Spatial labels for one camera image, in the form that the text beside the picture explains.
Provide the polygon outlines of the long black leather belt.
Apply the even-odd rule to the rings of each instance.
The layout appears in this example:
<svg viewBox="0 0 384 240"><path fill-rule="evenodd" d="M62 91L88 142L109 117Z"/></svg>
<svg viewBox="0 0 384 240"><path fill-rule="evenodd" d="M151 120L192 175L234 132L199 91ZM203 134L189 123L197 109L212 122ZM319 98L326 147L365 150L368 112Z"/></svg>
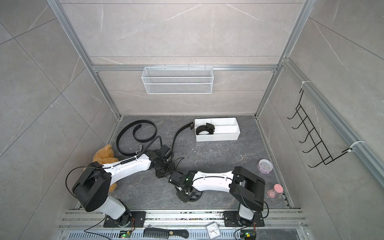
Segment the long black leather belt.
<svg viewBox="0 0 384 240"><path fill-rule="evenodd" d="M213 135L215 132L215 126L210 123L206 123L205 125L201 125L196 128L196 135Z"/></svg>

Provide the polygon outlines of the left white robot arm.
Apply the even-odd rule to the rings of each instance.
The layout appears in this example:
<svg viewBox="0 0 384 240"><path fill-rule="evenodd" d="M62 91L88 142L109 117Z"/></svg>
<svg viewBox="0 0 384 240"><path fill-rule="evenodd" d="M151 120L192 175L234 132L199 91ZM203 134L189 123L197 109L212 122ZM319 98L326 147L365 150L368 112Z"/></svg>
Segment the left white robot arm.
<svg viewBox="0 0 384 240"><path fill-rule="evenodd" d="M173 170L171 148L166 145L143 154L118 161L111 145L98 150L93 161L86 167L72 187L72 193L87 212L101 212L123 224L131 217L130 210L110 196L117 182L133 174L154 169L157 178L164 178Z"/></svg>

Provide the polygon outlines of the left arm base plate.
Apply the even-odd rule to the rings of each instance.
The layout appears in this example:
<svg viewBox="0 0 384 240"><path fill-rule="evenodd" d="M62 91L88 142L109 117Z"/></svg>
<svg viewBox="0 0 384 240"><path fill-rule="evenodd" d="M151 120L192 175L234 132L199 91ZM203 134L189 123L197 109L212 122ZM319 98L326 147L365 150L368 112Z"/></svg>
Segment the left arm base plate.
<svg viewBox="0 0 384 240"><path fill-rule="evenodd" d="M106 216L106 220L103 224L104 228L142 228L146 220L145 211L130 211L128 214L124 213L118 219L113 219L110 216Z"/></svg>

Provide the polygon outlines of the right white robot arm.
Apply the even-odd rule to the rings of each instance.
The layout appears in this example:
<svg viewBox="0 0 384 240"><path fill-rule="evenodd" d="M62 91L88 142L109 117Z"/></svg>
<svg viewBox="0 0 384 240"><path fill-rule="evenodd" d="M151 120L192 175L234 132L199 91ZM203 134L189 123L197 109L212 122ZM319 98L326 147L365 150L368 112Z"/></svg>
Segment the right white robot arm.
<svg viewBox="0 0 384 240"><path fill-rule="evenodd" d="M183 203L198 201L203 192L217 191L231 194L239 201L238 216L241 220L252 221L256 217L265 219L262 211L265 202L266 182L243 167L235 167L225 173L204 173L189 171L187 174L174 171L169 177L178 198Z"/></svg>

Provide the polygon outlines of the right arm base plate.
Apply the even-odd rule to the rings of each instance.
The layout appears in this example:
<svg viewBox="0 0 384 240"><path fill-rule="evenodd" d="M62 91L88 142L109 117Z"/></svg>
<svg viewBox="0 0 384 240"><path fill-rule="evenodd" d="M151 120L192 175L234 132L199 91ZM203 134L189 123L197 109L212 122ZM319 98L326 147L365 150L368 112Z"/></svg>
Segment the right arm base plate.
<svg viewBox="0 0 384 240"><path fill-rule="evenodd" d="M265 226L264 218L250 211L242 214L240 211L224 211L223 219L226 227Z"/></svg>

